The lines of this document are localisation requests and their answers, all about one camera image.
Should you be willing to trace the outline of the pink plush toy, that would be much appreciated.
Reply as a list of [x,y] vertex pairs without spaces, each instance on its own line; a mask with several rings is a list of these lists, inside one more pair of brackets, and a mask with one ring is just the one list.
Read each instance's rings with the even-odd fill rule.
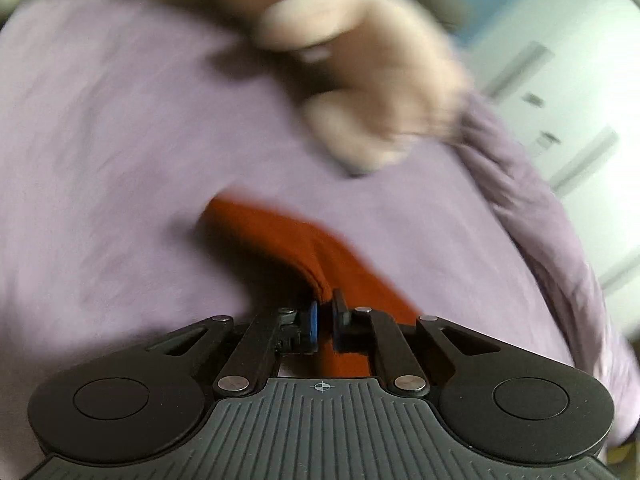
[[401,162],[420,136],[454,140],[471,81],[414,0],[215,0],[264,50],[321,48],[331,90],[302,105],[311,132],[355,174]]

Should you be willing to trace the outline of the red knitted sweater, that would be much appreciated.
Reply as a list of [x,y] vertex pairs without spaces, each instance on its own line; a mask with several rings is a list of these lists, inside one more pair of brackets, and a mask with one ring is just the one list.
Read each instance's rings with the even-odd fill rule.
[[289,216],[265,204],[221,193],[198,219],[216,256],[235,266],[256,292],[278,306],[318,304],[318,373],[326,377],[369,377],[369,359],[340,353],[331,340],[331,301],[344,295],[349,307],[371,307],[396,322],[412,324],[418,309],[352,248],[318,224]]

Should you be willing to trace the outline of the white wardrobe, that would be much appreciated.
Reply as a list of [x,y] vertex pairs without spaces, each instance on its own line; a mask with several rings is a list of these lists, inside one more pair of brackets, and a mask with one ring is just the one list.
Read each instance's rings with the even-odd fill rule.
[[469,46],[564,205],[612,315],[639,313],[639,0],[512,0]]

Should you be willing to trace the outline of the purple rolled duvet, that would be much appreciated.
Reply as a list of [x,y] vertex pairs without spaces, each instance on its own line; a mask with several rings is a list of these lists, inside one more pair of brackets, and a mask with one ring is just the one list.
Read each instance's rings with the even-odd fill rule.
[[602,288],[560,200],[488,101],[466,99],[454,147],[506,232],[518,246],[578,370],[612,396],[609,446],[639,426],[639,363],[606,310]]

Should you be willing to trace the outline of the purple bed sheet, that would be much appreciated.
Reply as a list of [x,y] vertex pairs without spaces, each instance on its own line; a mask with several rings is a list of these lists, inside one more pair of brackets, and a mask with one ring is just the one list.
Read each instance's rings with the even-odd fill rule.
[[457,154],[419,143],[352,179],[292,66],[156,0],[29,0],[1,33],[1,474],[40,462],[48,376],[270,299],[196,232],[223,190],[318,222],[421,311],[563,363],[533,275]]

